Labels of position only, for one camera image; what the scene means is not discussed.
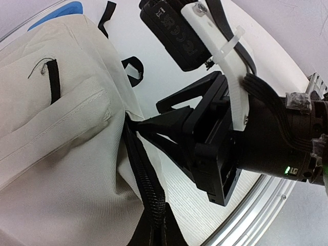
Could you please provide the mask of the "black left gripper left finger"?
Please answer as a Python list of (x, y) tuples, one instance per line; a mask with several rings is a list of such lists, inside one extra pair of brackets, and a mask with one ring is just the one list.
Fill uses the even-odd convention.
[(158, 245), (158, 225), (141, 220), (130, 240), (130, 245)]

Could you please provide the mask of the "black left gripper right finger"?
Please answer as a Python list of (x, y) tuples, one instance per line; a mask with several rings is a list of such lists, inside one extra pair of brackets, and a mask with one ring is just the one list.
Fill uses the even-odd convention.
[(158, 245), (188, 246), (182, 235), (173, 211), (167, 202), (165, 206), (163, 223), (159, 228), (158, 236)]

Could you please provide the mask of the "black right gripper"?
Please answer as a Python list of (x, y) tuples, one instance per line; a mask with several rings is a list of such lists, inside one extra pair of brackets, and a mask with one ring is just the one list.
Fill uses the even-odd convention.
[[(160, 115), (137, 123), (143, 138), (164, 152), (189, 179), (200, 178), (196, 128), (200, 111), (173, 106), (204, 96), (221, 76), (214, 71), (156, 103)], [(305, 93), (279, 97), (262, 79), (247, 74), (241, 82), (249, 94), (249, 122), (243, 132), (221, 135), (221, 146), (208, 151), (218, 162), (219, 195), (210, 202), (226, 206), (242, 170), (302, 182), (314, 182), (314, 101)]]

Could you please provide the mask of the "cream white backpack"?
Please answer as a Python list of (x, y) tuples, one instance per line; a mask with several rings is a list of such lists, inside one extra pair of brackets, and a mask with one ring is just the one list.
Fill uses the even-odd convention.
[(130, 245), (163, 223), (157, 152), (123, 61), (84, 14), (1, 51), (1, 245)]

